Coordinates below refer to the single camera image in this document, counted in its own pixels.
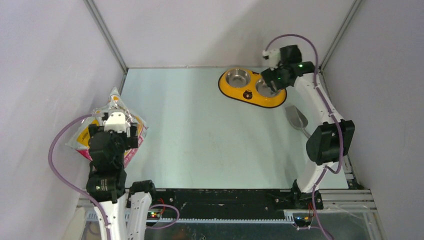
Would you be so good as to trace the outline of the pet food bag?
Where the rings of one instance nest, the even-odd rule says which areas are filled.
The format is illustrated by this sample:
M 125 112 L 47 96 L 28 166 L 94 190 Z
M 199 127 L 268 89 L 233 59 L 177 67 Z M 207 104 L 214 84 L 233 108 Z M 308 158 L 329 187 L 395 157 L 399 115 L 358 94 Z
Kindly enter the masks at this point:
M 81 121 L 77 131 L 66 143 L 68 147 L 92 161 L 93 158 L 89 154 L 90 125 L 100 127 L 100 130 L 105 132 L 114 131 L 123 134 L 125 145 L 123 166 L 125 168 L 143 143 L 148 129 L 146 121 L 126 106 L 117 87 L 110 91 L 104 106 L 95 108 Z

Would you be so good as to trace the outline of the yellow double pet bowl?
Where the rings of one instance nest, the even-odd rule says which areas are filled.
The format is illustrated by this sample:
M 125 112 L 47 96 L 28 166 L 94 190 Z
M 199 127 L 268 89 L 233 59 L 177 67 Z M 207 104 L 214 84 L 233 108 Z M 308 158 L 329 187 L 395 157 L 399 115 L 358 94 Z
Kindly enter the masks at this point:
M 218 89 L 228 98 L 266 109 L 281 106 L 288 97 L 285 89 L 272 91 L 260 73 L 242 67 L 225 71 L 219 77 Z

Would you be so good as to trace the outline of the metal food scoop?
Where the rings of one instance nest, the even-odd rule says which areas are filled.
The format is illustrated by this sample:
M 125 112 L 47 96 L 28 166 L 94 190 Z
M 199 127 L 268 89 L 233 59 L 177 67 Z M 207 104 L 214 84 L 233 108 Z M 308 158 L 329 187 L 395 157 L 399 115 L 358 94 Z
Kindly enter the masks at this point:
M 295 105 L 286 106 L 285 113 L 289 124 L 295 130 L 301 131 L 304 136 L 309 139 L 311 134 L 306 129 L 309 123 L 306 116 Z

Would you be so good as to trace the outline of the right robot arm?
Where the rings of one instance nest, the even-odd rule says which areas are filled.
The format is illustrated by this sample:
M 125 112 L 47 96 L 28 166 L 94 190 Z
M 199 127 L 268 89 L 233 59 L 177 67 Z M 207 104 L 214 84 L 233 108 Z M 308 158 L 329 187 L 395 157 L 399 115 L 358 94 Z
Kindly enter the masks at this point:
M 335 109 L 318 82 L 316 66 L 303 61 L 297 45 L 263 50 L 269 67 L 261 72 L 265 84 L 273 91 L 293 87 L 307 103 L 316 126 L 305 144 L 307 164 L 294 180 L 290 192 L 278 197 L 293 209 L 315 207 L 321 181 L 329 172 L 338 174 L 355 132 L 352 120 L 345 120 Z

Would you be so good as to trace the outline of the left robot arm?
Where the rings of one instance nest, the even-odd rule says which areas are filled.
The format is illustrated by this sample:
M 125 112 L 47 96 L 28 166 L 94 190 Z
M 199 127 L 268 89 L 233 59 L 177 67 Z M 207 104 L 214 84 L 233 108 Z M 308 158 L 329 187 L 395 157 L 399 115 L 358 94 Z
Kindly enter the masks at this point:
M 138 148 L 138 125 L 118 126 L 91 124 L 89 133 L 90 172 L 86 190 L 95 205 L 98 221 L 104 226 L 100 235 L 106 240 L 143 240 L 149 208 L 156 206 L 158 194 L 152 180 L 134 182 L 129 190 L 125 183 L 125 151 Z

